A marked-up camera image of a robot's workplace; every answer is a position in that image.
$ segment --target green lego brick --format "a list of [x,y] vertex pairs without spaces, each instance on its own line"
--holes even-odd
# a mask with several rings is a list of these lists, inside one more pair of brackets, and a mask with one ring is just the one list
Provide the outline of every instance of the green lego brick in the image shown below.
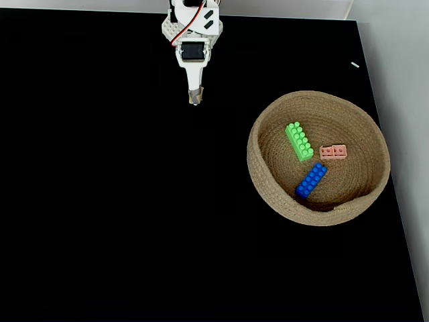
[[314,150],[311,148],[310,143],[308,143],[308,138],[306,138],[306,134],[302,131],[300,122],[289,124],[284,131],[301,162],[313,157]]

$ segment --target pink lego brick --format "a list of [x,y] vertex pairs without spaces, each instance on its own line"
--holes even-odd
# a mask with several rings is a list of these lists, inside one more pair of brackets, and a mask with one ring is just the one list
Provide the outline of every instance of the pink lego brick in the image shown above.
[[340,146],[321,146],[319,149],[321,160],[342,160],[347,157],[347,149],[345,145]]

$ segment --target round basket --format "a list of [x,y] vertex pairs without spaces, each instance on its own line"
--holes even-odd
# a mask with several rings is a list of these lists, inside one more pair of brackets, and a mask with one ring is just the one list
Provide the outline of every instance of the round basket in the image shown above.
[[[314,156],[300,162],[286,133],[299,121]],[[319,147],[345,144],[344,160],[320,160]],[[304,200],[296,187],[320,162],[328,168]],[[263,200],[280,215],[313,226],[344,223],[381,194],[390,173],[387,146],[375,122],[356,105],[325,93],[300,91],[274,101],[257,118],[247,145],[250,176]]]

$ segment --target black mat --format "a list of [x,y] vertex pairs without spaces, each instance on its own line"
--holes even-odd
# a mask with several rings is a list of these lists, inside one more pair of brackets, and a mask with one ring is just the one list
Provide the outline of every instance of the black mat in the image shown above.
[[247,170],[253,122],[286,93],[378,123],[357,24],[222,17],[193,107],[165,16],[0,10],[0,318],[422,320],[391,180],[320,228],[271,210]]

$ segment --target lego brick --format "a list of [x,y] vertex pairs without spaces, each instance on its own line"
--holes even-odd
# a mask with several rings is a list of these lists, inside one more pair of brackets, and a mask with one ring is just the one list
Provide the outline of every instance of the lego brick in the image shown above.
[[342,160],[347,157],[347,149],[345,145],[321,146],[319,154],[321,160]]
[[327,167],[320,163],[316,164],[298,188],[296,188],[295,193],[299,197],[307,199],[327,172]]
[[314,150],[311,148],[310,143],[308,143],[308,138],[306,138],[306,134],[302,131],[300,122],[289,124],[284,131],[301,162],[313,157]]

